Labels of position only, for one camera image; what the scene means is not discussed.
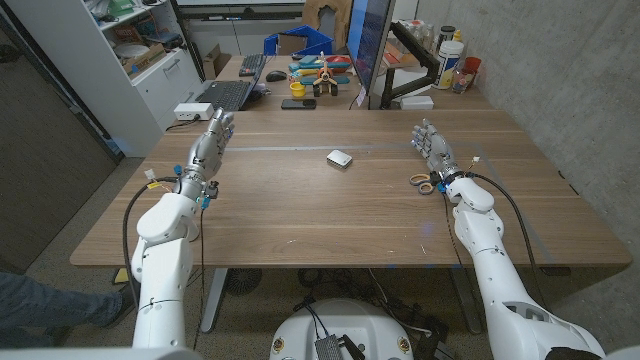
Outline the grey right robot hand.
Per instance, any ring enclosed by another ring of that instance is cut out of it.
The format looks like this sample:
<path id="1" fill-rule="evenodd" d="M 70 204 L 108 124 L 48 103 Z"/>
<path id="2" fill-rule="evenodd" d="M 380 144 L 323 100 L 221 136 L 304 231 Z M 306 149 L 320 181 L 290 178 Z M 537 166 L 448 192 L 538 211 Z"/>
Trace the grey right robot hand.
<path id="1" fill-rule="evenodd" d="M 462 176 L 462 170 L 455 161 L 454 153 L 446 139 L 426 118 L 412 131 L 411 145 L 426 159 L 427 167 L 437 174 L 436 180 L 448 186 Z"/>

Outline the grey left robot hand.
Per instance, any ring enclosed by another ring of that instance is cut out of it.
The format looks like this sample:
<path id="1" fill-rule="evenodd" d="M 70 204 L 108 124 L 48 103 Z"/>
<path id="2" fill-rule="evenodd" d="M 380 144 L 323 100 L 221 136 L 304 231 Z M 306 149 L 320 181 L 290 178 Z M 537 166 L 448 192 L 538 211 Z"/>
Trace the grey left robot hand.
<path id="1" fill-rule="evenodd" d="M 233 135 L 234 113 L 218 108 L 207 130 L 191 146 L 186 167 L 173 192 L 196 200 L 222 164 L 225 147 Z"/>

